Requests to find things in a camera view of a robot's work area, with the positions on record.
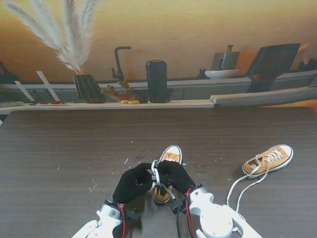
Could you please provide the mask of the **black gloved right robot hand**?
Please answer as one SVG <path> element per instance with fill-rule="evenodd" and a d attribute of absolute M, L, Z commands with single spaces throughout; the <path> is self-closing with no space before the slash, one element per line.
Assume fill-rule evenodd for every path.
<path fill-rule="evenodd" d="M 171 185 L 182 194 L 196 186 L 184 167 L 177 162 L 164 160 L 158 164 L 157 170 L 162 184 Z"/>

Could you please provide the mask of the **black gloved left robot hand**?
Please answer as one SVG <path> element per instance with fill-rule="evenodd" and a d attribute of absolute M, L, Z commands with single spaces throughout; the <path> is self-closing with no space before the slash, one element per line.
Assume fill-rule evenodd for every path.
<path fill-rule="evenodd" d="M 140 163 L 138 166 L 124 172 L 112 195 L 113 201 L 127 204 L 149 191 L 153 186 L 150 169 L 150 163 Z"/>

